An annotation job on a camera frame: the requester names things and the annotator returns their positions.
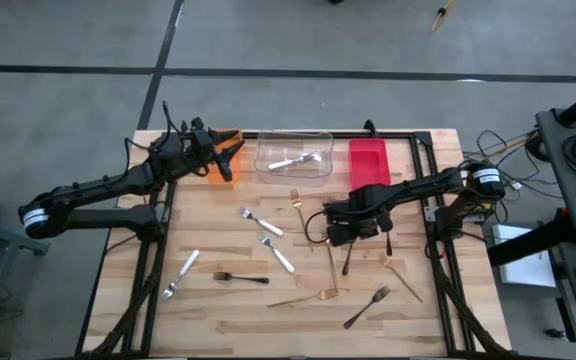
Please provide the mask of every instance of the transparent bin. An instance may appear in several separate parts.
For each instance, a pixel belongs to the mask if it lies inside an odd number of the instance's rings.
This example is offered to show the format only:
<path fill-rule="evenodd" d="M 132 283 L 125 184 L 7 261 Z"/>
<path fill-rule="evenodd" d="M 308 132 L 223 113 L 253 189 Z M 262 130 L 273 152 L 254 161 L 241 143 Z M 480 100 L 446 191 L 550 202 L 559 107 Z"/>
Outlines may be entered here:
<path fill-rule="evenodd" d="M 329 133 L 262 131 L 257 141 L 255 169 L 265 183 L 323 186 L 332 173 L 334 140 Z M 286 163 L 302 156 L 309 160 Z"/>

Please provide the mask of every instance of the cutlery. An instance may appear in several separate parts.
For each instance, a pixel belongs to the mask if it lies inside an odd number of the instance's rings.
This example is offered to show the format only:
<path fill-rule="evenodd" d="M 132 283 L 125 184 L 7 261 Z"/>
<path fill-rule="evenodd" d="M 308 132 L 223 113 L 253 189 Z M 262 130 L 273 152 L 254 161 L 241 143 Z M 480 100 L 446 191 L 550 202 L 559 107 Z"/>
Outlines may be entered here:
<path fill-rule="evenodd" d="M 390 245 L 390 231 L 386 232 L 386 254 L 392 256 L 392 245 Z"/>
<path fill-rule="evenodd" d="M 420 303 L 423 304 L 423 300 L 421 299 L 421 296 L 419 296 L 419 294 L 417 294 L 417 292 L 412 288 L 412 286 L 410 286 L 406 280 L 404 279 L 403 276 L 401 276 L 401 274 L 399 273 L 399 271 L 397 271 L 397 269 L 395 269 L 395 266 L 392 264 L 392 262 L 390 261 L 390 259 L 388 259 L 388 257 L 386 256 L 386 254 L 381 253 L 379 254 L 379 259 L 381 260 L 381 264 L 385 267 L 387 267 L 388 269 L 392 270 L 392 272 L 395 273 L 395 275 L 397 275 L 397 277 L 399 278 L 399 280 L 401 280 L 401 282 L 408 288 L 408 290 L 410 290 L 410 292 L 415 295 L 415 297 L 417 298 L 417 300 L 419 300 Z"/>
<path fill-rule="evenodd" d="M 337 297 L 338 295 L 339 295 L 339 291 L 337 291 L 336 289 L 321 290 L 321 291 L 319 291 L 319 293 L 317 293 L 317 295 L 305 296 L 305 297 L 292 299 L 292 300 L 288 300 L 288 301 L 282 301 L 280 303 L 268 305 L 268 307 L 292 304 L 292 303 L 296 303 L 299 301 L 310 300 L 310 299 L 314 299 L 314 298 L 319 298 L 319 300 L 329 300 L 329 299 L 332 299 L 334 297 Z"/>
<path fill-rule="evenodd" d="M 241 277 L 241 276 L 234 276 L 231 273 L 227 273 L 227 272 L 216 272 L 212 275 L 212 278 L 214 280 L 232 280 L 232 279 L 239 279 L 239 280 L 248 280 L 248 281 L 254 281 L 254 282 L 258 282 L 258 283 L 262 283 L 262 284 L 268 284 L 270 283 L 270 279 L 268 278 L 247 278 L 247 277 Z"/>
<path fill-rule="evenodd" d="M 281 229 L 274 227 L 263 220 L 259 220 L 259 219 L 255 218 L 254 216 L 252 216 L 252 213 L 250 211 L 248 211 L 247 209 L 240 207 L 239 212 L 241 213 L 241 216 L 243 216 L 245 219 L 254 220 L 257 222 L 257 224 L 259 224 L 259 226 L 270 231 L 271 233 L 273 233 L 279 237 L 283 236 L 284 232 Z"/>
<path fill-rule="evenodd" d="M 301 155 L 300 157 L 298 157 L 296 159 L 288 159 L 285 161 L 272 163 L 272 164 L 268 165 L 268 169 L 275 170 L 275 169 L 279 169 L 281 167 L 292 165 L 292 164 L 303 164 L 303 163 L 308 162 L 312 159 L 315 159 L 317 157 L 316 154 L 317 154 L 317 152 L 313 151 L 311 153 Z"/>
<path fill-rule="evenodd" d="M 381 289 L 379 289 L 375 293 L 375 295 L 372 296 L 372 300 L 370 301 L 370 303 L 368 305 L 366 305 L 365 308 L 363 308 L 359 313 L 357 313 L 357 315 L 351 317 L 350 320 L 348 320 L 344 323 L 344 328 L 350 329 L 352 324 L 354 324 L 355 321 L 357 321 L 357 319 L 359 319 L 359 316 L 361 316 L 361 314 L 363 314 L 364 311 L 366 311 L 366 309 L 368 309 L 370 307 L 370 305 L 377 303 L 377 302 L 380 302 L 383 298 L 386 297 L 386 295 L 388 295 L 389 292 L 390 292 L 390 289 L 388 288 L 388 286 L 384 286 Z"/>
<path fill-rule="evenodd" d="M 275 257 L 277 258 L 277 260 L 279 260 L 281 265 L 283 265 L 284 268 L 289 273 L 293 273 L 295 271 L 295 268 L 292 265 L 290 265 L 288 260 L 286 260 L 286 258 L 283 255 L 281 255 L 279 250 L 275 249 L 272 245 L 270 245 L 270 238 L 268 236 L 262 236 L 261 237 L 261 243 L 268 246 L 272 250 L 272 253 L 275 254 Z"/>
<path fill-rule="evenodd" d="M 299 198 L 299 193 L 297 192 L 297 190 L 293 189 L 290 192 L 290 200 L 292 201 L 292 206 L 294 206 L 295 209 L 297 209 L 297 212 L 299 212 L 299 218 L 301 219 L 301 226 L 304 228 L 304 231 L 306 231 L 306 222 L 304 221 L 304 215 L 301 213 L 301 199 Z M 310 252 L 314 252 L 315 250 L 312 248 L 312 242 L 310 242 L 310 240 L 308 239 L 306 239 L 306 241 L 308 242 Z"/>
<path fill-rule="evenodd" d="M 344 263 L 344 268 L 341 270 L 341 275 L 346 276 L 348 275 L 348 270 L 350 270 L 350 253 L 352 253 L 352 244 L 348 247 L 348 255 L 346 255 L 346 262 Z"/>
<path fill-rule="evenodd" d="M 332 258 L 332 250 L 330 249 L 330 240 L 326 241 L 326 247 L 328 248 L 328 260 L 330 261 L 330 272 L 332 273 L 332 282 L 335 284 L 335 290 L 339 290 L 337 285 L 337 271 L 335 270 L 335 260 Z"/>
<path fill-rule="evenodd" d="M 181 280 L 181 278 L 186 274 L 186 271 L 190 269 L 190 266 L 192 265 L 193 262 L 195 262 L 197 256 L 199 256 L 199 250 L 195 250 L 192 252 L 192 254 L 190 254 L 190 257 L 188 258 L 188 260 L 186 260 L 186 263 L 179 271 L 177 278 L 174 281 L 172 281 L 168 285 L 168 287 L 166 287 L 166 290 L 164 290 L 164 292 L 161 294 L 161 298 L 163 300 L 169 299 L 171 296 L 175 294 L 175 292 L 177 292 L 178 289 L 177 284 L 179 283 L 179 280 Z"/>

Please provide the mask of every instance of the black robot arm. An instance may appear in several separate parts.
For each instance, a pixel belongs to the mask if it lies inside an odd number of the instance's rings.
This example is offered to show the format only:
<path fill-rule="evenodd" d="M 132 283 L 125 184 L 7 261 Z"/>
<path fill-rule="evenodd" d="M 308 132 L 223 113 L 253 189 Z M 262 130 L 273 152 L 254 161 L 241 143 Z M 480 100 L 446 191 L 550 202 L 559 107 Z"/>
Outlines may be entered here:
<path fill-rule="evenodd" d="M 467 173 L 466 178 L 462 178 L 462 171 Z M 348 200 L 325 203 L 326 233 L 333 246 L 370 238 L 379 234 L 378 227 L 382 232 L 392 230 L 389 213 L 395 206 L 450 193 L 459 197 L 434 213 L 433 232 L 437 240 L 454 237 L 468 215 L 490 216 L 494 203 L 505 194 L 498 170 L 486 164 L 464 162 L 439 174 L 391 186 L 367 185 L 352 191 Z"/>
<path fill-rule="evenodd" d="M 220 153 L 216 145 L 232 138 L 237 131 L 206 130 L 199 118 L 192 120 L 190 129 L 182 123 L 179 131 L 170 121 L 165 103 L 164 112 L 168 131 L 148 147 L 135 144 L 148 151 L 148 158 L 142 164 L 120 175 L 57 187 L 21 206 L 19 219 L 28 236 L 41 239 L 57 236 L 68 229 L 125 227 L 143 239 L 158 231 L 159 217 L 152 206 L 113 210 L 76 208 L 125 194 L 157 193 L 167 182 L 175 182 L 186 175 L 205 176 L 211 163 L 217 164 L 225 181 L 231 181 L 229 163 L 244 142 L 240 141 Z"/>

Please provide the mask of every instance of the wooden tabletop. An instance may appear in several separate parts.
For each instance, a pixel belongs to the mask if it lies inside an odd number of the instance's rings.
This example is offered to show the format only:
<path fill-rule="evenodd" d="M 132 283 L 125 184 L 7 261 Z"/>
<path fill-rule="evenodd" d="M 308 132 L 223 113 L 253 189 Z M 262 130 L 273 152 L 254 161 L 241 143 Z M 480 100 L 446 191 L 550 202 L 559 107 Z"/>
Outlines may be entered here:
<path fill-rule="evenodd" d="M 462 155 L 457 132 L 452 129 L 428 131 L 432 133 L 439 169 L 459 164 Z M 160 134 L 161 131 L 138 131 L 135 141 L 148 144 Z M 408 141 L 386 140 L 386 143 L 392 183 L 413 179 Z M 423 253 L 426 236 L 419 202 L 398 206 L 391 213 L 395 224 L 391 232 L 391 259 L 420 294 L 423 303 L 379 262 L 379 254 L 385 250 L 385 236 L 380 235 L 355 243 L 348 276 L 341 276 L 347 246 L 332 249 L 340 290 L 338 297 L 267 307 L 333 288 L 326 247 L 315 246 L 313 252 L 309 249 L 298 213 L 290 201 L 290 191 L 298 189 L 304 216 L 321 210 L 324 201 L 347 198 L 350 190 L 348 142 L 335 142 L 333 173 L 323 187 L 263 183 L 254 168 L 256 146 L 257 142 L 250 140 L 240 151 L 242 168 L 236 184 L 210 184 L 206 178 L 196 176 L 179 181 L 161 289 L 175 278 L 193 250 L 198 249 L 200 255 L 180 282 L 180 291 L 173 298 L 160 301 L 157 307 L 151 356 L 445 355 L 430 262 Z M 145 151 L 132 149 L 131 164 L 145 158 Z M 140 203 L 143 203 L 141 197 L 124 196 L 119 206 Z M 284 230 L 282 238 L 272 237 L 272 244 L 294 265 L 294 274 L 286 272 L 269 249 L 259 243 L 258 225 L 242 219 L 240 206 Z M 478 227 L 466 228 L 481 234 Z M 314 233 L 323 232 L 323 220 L 314 223 L 312 229 Z M 128 230 L 113 230 L 108 246 L 130 235 Z M 455 246 L 468 305 L 495 340 L 510 348 L 485 245 L 464 237 L 457 240 Z M 105 257 L 84 350 L 98 345 L 127 308 L 138 249 L 139 242 L 133 240 Z M 215 281 L 212 279 L 215 271 L 264 276 L 270 278 L 270 284 Z M 343 323 L 368 304 L 376 290 L 386 285 L 391 293 L 369 308 L 352 328 L 345 330 Z M 457 343 L 462 346 L 456 311 L 450 306 Z M 143 317 L 138 320 L 135 331 L 136 343 L 141 339 L 142 322 Z"/>

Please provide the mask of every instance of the red container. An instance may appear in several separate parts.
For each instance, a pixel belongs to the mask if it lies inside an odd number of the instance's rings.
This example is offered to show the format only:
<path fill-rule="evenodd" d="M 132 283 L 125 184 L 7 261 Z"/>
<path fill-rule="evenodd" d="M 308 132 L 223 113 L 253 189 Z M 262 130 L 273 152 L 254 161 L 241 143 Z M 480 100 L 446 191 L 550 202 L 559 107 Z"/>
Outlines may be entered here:
<path fill-rule="evenodd" d="M 388 152 L 384 139 L 351 139 L 348 151 L 351 191 L 366 185 L 390 185 Z"/>

